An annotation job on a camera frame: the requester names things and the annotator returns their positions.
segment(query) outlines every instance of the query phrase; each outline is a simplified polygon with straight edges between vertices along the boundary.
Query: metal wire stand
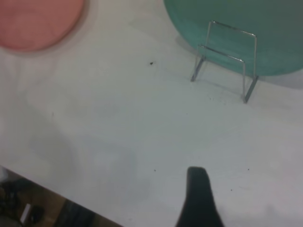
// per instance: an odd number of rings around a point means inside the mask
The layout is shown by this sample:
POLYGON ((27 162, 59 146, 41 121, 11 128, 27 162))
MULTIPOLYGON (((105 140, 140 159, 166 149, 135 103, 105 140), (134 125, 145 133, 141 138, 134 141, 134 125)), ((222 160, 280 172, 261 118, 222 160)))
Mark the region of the metal wire stand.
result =
POLYGON ((254 89, 256 83, 257 83, 257 80, 258 80, 258 76, 256 75, 257 36, 254 35, 254 34, 252 34, 252 33, 249 33, 249 32, 243 31, 243 30, 240 30, 240 29, 238 29, 238 28, 236 28, 236 27, 232 27, 232 26, 229 26, 229 25, 226 25, 226 24, 222 24, 222 23, 220 23, 220 22, 213 21, 213 20, 210 21, 209 24, 208 24, 208 30, 207 30, 207 36, 206 36, 206 43, 205 43, 205 45, 201 45, 201 44, 198 45, 198 48, 197 48, 197 55, 196 55, 196 62, 195 62, 195 71, 194 71, 194 74, 193 74, 193 76, 192 76, 192 78, 191 78, 191 81, 192 81, 192 82, 194 82, 194 81, 196 80, 197 75, 198 75, 198 73, 199 73, 199 71, 200 71, 200 69, 201 69, 201 66, 202 66, 203 62, 206 61, 206 52, 207 52, 207 50, 212 51, 212 52, 215 52, 215 53, 220 54, 220 55, 223 55, 223 56, 225 56, 225 57, 234 59, 234 60, 239 61, 239 62, 241 62, 241 63, 243 64, 243 92, 242 92, 242 99, 243 99, 243 102, 244 102, 244 103, 247 103, 248 100, 249 100, 249 98, 250 98, 250 95, 251 95, 251 93, 252 93, 252 91, 253 91, 253 89, 254 89), (245 78, 246 78, 246 63, 245 63, 245 61, 242 60, 242 59, 239 59, 239 58, 230 56, 230 55, 228 55, 228 54, 225 54, 225 53, 223 53, 223 52, 221 52, 221 51, 217 51, 217 50, 212 49, 212 48, 210 48, 210 47, 207 46, 207 44, 208 44, 208 39, 209 39, 209 35, 210 35, 210 30, 211 30, 211 28, 212 28, 213 25, 224 26, 224 27, 227 27, 227 28, 229 28, 229 29, 232 29, 232 30, 235 30, 235 31, 238 31, 238 32, 242 32, 242 33, 244 33, 244 34, 247 34, 247 35, 250 35, 250 36, 254 37, 254 39, 255 39, 255 49, 254 49, 254 71, 253 71, 253 81, 252 81, 252 83, 251 83, 251 85, 250 85, 250 87, 249 87, 247 93, 246 93, 246 91, 245 91, 245 78), (199 63, 198 63, 200 47, 202 47, 202 48, 205 49, 205 53, 204 53, 204 55, 202 55, 202 57, 201 57, 201 59, 200 59, 200 61, 199 61, 199 63))

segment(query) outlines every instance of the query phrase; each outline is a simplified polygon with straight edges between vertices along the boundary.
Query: pink plate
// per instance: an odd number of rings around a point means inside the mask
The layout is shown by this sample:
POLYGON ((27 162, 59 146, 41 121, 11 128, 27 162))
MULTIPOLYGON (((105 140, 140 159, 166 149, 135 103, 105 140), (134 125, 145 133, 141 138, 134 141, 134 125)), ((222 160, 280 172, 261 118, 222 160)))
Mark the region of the pink plate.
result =
POLYGON ((36 51, 62 39, 78 21, 84 0, 0 0, 0 45, 36 51))

